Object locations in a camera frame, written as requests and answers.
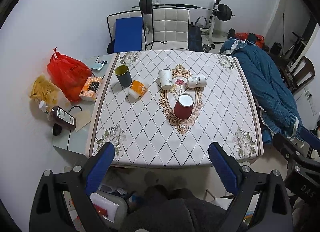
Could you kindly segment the dark red ribbed paper cup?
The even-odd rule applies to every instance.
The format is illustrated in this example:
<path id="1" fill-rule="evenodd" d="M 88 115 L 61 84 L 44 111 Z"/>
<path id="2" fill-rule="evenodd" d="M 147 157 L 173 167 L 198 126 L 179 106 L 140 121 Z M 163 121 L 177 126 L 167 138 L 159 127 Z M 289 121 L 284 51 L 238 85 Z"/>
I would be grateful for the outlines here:
<path id="1" fill-rule="evenodd" d="M 190 94 L 184 93 L 179 96 L 174 106 L 174 115 L 180 120 L 188 119 L 193 111 L 194 100 Z"/>

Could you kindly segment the orange and white cup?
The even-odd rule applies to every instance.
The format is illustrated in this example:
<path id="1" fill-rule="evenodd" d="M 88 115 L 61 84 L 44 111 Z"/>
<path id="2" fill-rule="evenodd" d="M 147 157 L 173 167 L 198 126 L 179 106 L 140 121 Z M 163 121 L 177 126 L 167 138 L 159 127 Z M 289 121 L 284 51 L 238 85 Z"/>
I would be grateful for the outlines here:
<path id="1" fill-rule="evenodd" d="M 149 86 L 150 85 L 146 79 L 136 77 L 135 79 L 133 79 L 129 87 L 129 95 L 131 95 L 134 99 L 138 99 L 147 92 Z"/>

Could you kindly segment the white floral paper cup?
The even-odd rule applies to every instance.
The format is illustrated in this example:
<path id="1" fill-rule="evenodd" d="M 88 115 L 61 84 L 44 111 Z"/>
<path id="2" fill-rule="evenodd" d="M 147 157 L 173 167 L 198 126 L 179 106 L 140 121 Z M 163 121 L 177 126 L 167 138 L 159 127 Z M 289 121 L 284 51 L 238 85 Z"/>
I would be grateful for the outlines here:
<path id="1" fill-rule="evenodd" d="M 206 77 L 204 74 L 198 74 L 187 78 L 188 88 L 202 88 L 207 86 Z"/>

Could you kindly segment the dark green cup yellow inside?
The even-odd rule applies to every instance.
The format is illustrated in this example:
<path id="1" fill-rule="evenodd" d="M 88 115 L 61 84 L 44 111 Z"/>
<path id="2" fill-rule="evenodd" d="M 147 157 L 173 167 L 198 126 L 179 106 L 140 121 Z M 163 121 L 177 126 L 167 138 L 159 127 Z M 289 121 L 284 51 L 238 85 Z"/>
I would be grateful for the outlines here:
<path id="1" fill-rule="evenodd" d="M 123 87 L 129 87 L 132 82 L 129 67 L 127 65 L 120 65 L 115 70 L 114 73 Z"/>

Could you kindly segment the blue quilted jacket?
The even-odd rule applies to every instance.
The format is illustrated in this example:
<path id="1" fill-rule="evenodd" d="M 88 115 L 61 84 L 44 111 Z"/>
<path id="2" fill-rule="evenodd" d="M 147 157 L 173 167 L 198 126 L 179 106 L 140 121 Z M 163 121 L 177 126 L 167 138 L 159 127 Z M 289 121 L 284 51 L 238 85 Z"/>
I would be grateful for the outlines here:
<path id="1" fill-rule="evenodd" d="M 270 56 L 255 44 L 235 38 L 224 42 L 220 53 L 233 56 L 240 63 L 260 119 L 268 129 L 265 136 L 280 133 L 286 138 L 301 139 L 303 123 L 296 101 Z"/>

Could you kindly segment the yellow snack bag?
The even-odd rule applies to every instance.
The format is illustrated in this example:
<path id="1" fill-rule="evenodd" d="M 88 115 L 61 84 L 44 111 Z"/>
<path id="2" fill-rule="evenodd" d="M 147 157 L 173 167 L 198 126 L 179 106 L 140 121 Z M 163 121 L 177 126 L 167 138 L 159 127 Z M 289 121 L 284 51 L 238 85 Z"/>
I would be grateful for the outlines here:
<path id="1" fill-rule="evenodd" d="M 56 105 L 60 89 L 44 74 L 39 75 L 29 92 L 29 98 L 35 102 L 44 101 L 47 105 Z"/>

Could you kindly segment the orange tissue pack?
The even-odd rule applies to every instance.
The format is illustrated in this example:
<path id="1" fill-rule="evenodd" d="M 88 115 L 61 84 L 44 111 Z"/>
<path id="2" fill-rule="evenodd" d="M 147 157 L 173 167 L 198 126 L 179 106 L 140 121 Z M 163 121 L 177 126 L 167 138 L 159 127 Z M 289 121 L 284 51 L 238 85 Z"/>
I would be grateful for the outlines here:
<path id="1" fill-rule="evenodd" d="M 79 97 L 84 101 L 95 102 L 102 82 L 102 77 L 89 77 L 80 91 Z"/>

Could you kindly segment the red plastic bag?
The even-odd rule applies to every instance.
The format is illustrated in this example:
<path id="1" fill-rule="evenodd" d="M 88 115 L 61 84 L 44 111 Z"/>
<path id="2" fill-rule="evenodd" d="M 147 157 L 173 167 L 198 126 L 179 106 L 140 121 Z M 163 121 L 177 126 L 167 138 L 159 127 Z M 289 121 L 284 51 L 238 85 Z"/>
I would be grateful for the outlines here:
<path id="1" fill-rule="evenodd" d="M 81 100 L 79 94 L 91 77 L 92 71 L 83 62 L 61 54 L 57 48 L 53 49 L 47 72 L 52 82 L 61 89 L 65 97 L 73 103 Z"/>

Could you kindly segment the dark wooden chair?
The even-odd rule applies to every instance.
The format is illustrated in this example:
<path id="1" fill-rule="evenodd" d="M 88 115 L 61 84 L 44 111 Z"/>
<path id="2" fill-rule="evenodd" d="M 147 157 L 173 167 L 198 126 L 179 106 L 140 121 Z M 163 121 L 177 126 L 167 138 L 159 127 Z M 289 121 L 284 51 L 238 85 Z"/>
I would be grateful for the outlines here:
<path id="1" fill-rule="evenodd" d="M 284 82 L 293 95 L 303 89 L 316 75 L 313 63 L 306 56 L 300 58 L 292 71 L 283 69 L 282 72 Z"/>

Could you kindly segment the floral diamond-pattern tablecloth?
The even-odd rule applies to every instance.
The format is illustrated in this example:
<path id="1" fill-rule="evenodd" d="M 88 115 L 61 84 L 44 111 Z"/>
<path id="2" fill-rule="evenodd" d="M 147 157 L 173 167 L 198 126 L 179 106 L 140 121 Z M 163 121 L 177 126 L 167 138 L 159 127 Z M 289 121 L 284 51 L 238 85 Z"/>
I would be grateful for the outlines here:
<path id="1" fill-rule="evenodd" d="M 217 142 L 240 162 L 263 152 L 257 109 L 238 59 L 188 51 L 114 54 L 102 77 L 85 154 L 113 142 L 114 165 L 209 165 Z"/>

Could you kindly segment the light blue booklet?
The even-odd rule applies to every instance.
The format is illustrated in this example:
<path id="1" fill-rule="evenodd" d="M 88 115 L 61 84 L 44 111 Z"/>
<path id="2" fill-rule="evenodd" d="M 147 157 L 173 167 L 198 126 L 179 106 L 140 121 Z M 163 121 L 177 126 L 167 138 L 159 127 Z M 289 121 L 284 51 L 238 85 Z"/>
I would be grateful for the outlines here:
<path id="1" fill-rule="evenodd" d="M 97 62 L 93 62 L 93 63 L 90 65 L 90 68 L 91 68 L 92 70 L 99 71 L 99 70 L 101 70 L 106 64 L 107 64 L 107 61 L 105 61 L 105 60 L 98 60 Z"/>

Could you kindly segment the white padded chair left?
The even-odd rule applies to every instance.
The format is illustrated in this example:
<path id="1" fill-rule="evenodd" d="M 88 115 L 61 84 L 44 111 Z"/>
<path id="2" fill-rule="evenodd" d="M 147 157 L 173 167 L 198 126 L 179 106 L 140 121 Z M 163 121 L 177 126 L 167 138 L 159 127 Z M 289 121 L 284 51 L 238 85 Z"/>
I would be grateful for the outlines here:
<path id="1" fill-rule="evenodd" d="M 131 10 L 131 11 L 124 11 L 119 13 L 110 14 L 106 18 L 108 32 L 110 35 L 110 40 L 114 41 L 116 38 L 116 19 L 124 19 L 130 17 L 141 17 L 143 18 L 143 14 L 141 10 Z M 142 44 L 140 46 L 140 50 L 146 50 L 146 36 L 144 30 L 144 19 L 142 19 Z"/>

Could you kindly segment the white padded chair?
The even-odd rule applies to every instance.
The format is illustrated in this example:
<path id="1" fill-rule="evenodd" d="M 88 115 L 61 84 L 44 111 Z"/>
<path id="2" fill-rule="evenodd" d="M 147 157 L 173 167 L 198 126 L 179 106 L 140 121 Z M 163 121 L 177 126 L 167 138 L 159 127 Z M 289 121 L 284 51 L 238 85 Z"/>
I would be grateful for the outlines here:
<path id="1" fill-rule="evenodd" d="M 124 19 L 130 17 L 141 17 L 143 18 L 143 14 L 141 10 L 131 10 L 131 11 L 124 11 L 119 13 L 110 14 L 106 18 L 108 32 L 110 35 L 110 40 L 114 41 L 116 38 L 116 19 Z M 146 36 L 144 30 L 144 19 L 142 19 L 142 44 L 140 46 L 140 50 L 146 50 Z"/>
<path id="2" fill-rule="evenodd" d="M 187 8 L 154 8 L 151 17 L 152 41 L 147 44 L 147 50 L 189 50 Z"/>

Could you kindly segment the barbell with black weights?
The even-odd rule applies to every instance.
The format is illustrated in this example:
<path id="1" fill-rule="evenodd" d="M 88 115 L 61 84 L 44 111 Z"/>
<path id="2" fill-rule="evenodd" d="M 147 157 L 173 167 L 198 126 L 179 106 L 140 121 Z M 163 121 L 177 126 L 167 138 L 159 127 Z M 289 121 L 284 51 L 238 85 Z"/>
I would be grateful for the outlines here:
<path id="1" fill-rule="evenodd" d="M 162 7 L 176 7 L 176 8 L 189 8 L 189 9 L 202 9 L 213 12 L 214 16 L 221 21 L 229 21 L 235 15 L 232 13 L 231 8 L 225 4 L 219 4 L 217 9 L 213 8 L 204 8 L 191 4 L 153 4 L 152 0 L 140 0 L 138 6 L 132 6 L 132 8 L 139 8 L 143 14 L 151 14 L 153 8 L 162 8 Z"/>

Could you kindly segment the white padded chair right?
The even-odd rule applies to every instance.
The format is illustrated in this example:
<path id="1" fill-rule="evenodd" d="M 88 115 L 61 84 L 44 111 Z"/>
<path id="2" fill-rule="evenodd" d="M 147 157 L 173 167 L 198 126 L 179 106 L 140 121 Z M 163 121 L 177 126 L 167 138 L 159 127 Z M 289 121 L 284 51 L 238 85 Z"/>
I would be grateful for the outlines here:
<path id="1" fill-rule="evenodd" d="M 152 41 L 147 44 L 147 50 L 189 50 L 187 8 L 154 8 L 151 17 Z"/>

